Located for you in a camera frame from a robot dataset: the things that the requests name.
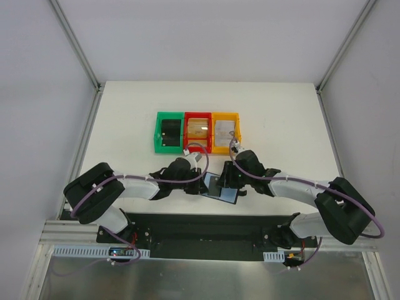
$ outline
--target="gray floor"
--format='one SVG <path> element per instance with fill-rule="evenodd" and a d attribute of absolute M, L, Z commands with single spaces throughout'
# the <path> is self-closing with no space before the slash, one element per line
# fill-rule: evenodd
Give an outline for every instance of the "gray floor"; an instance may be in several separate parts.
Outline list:
<path fill-rule="evenodd" d="M 92 261 L 52 259 L 59 273 Z M 100 262 L 69 277 L 52 275 L 50 289 L 47 274 L 41 299 L 373 299 L 361 253 L 320 252 L 301 271 L 279 274 L 282 269 L 263 262 L 142 260 L 114 267 Z"/>

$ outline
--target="blue object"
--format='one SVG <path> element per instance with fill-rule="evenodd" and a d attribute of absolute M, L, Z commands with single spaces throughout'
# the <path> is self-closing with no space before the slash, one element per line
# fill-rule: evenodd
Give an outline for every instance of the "blue object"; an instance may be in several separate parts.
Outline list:
<path fill-rule="evenodd" d="M 207 188 L 210 185 L 211 177 L 215 177 L 215 176 L 219 177 L 219 175 L 217 175 L 217 174 L 213 174 L 210 172 L 206 173 L 206 175 L 204 177 L 204 183 L 207 186 Z M 236 200 L 238 199 L 238 190 L 237 189 L 226 189 L 226 188 L 222 187 L 221 195 L 219 197 L 210 196 L 207 192 L 202 195 L 205 197 L 208 197 L 208 198 L 213 198 L 213 199 L 224 201 L 227 203 L 236 204 Z"/>

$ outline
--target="white wall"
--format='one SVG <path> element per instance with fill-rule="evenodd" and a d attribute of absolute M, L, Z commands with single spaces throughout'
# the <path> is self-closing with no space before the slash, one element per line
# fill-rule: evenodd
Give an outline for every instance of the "white wall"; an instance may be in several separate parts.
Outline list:
<path fill-rule="evenodd" d="M 321 80 L 366 0 L 61 0 L 107 80 Z"/>
<path fill-rule="evenodd" d="M 379 1 L 323 91 L 345 175 L 386 228 L 379 243 L 400 298 L 400 1 Z"/>
<path fill-rule="evenodd" d="M 0 24 L 0 298 L 14 300 L 94 90 L 47 1 L 1 1 Z"/>

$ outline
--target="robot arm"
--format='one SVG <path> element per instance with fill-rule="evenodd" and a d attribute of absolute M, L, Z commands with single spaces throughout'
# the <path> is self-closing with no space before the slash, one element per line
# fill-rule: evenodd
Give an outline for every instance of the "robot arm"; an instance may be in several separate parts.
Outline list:
<path fill-rule="evenodd" d="M 219 186 L 241 189 L 248 184 L 257 193 L 271 197 L 291 198 L 314 206 L 319 211 L 313 214 L 293 214 L 282 226 L 278 227 L 274 234 L 270 235 L 270 241 L 279 247 L 290 249 L 299 239 L 309 236 L 334 236 L 342 243 L 350 245 L 367 228 L 371 220 L 361 209 L 326 191 L 323 187 L 352 197 L 373 216 L 375 215 L 372 207 L 344 178 L 318 181 L 314 186 L 310 186 L 304 184 L 307 181 L 305 179 L 290 176 L 278 169 L 265 169 L 255 153 L 245 150 L 238 142 L 234 144 L 232 150 L 237 153 L 235 162 L 241 169 L 250 175 L 271 180 L 255 179 L 240 171 L 232 161 L 226 161 L 224 171 L 219 178 Z M 297 179 L 297 181 L 288 180 L 288 178 Z"/>
<path fill-rule="evenodd" d="M 106 162 L 101 162 L 69 183 L 64 189 L 64 195 L 71 207 L 76 210 L 74 214 L 81 224 L 96 223 L 131 242 L 135 231 L 134 225 L 122 210 L 113 206 L 113 202 L 117 198 L 158 200 L 168 197 L 173 189 L 183 189 L 187 194 L 206 193 L 208 189 L 203 180 L 180 183 L 201 174 L 201 169 L 197 168 L 200 159 L 201 154 L 194 152 L 177 158 L 168 167 L 157 172 L 143 177 L 137 176 L 137 180 L 132 178 L 126 180 L 124 175 L 114 172 Z M 105 179 L 110 181 L 100 186 L 80 206 L 82 198 Z M 177 181 L 177 183 L 156 182 L 154 179 Z"/>

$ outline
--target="white table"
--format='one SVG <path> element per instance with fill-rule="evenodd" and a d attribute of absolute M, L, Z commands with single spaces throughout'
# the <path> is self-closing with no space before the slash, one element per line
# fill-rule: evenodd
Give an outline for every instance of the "white table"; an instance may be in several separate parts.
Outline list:
<path fill-rule="evenodd" d="M 338 176 L 333 150 L 312 84 L 258 82 L 108 81 L 84 158 L 82 173 L 105 161 L 126 174 L 148 174 L 176 155 L 154 153 L 158 111 L 239 113 L 242 145 L 265 168 L 309 179 Z M 209 171 L 220 174 L 228 156 L 211 155 Z M 199 164 L 204 168 L 205 159 Z M 236 205 L 173 191 L 158 201 L 118 199 L 127 212 L 229 215 L 313 213 L 306 204 L 257 194 L 251 187 Z"/>

